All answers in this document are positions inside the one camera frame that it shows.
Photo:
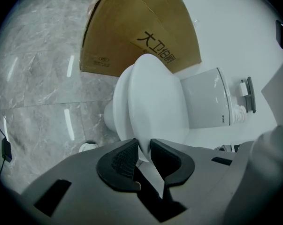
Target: toilet tank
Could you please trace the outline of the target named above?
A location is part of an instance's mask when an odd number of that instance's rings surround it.
[[[232,123],[232,102],[221,69],[215,68],[181,81],[190,128],[212,128]]]

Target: toilet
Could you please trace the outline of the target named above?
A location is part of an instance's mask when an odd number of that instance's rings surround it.
[[[151,162],[150,139],[183,143],[190,129],[232,125],[239,112],[220,68],[180,81],[158,58],[144,54],[120,76],[104,121],[121,141],[137,138],[139,159]]]

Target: toilet seat lid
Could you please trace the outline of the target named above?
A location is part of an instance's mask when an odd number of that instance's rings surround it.
[[[135,62],[128,89],[130,120],[145,157],[150,160],[150,139],[183,143],[189,122],[180,80],[151,54]]]

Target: white wall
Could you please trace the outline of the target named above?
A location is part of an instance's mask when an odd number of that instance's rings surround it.
[[[198,36],[202,63],[180,71],[184,79],[221,67],[230,86],[232,101],[241,79],[252,77],[257,112],[245,123],[229,127],[190,130],[185,144],[215,148],[232,141],[255,139],[276,126],[261,90],[283,63],[276,41],[277,14],[264,0],[184,0]]]

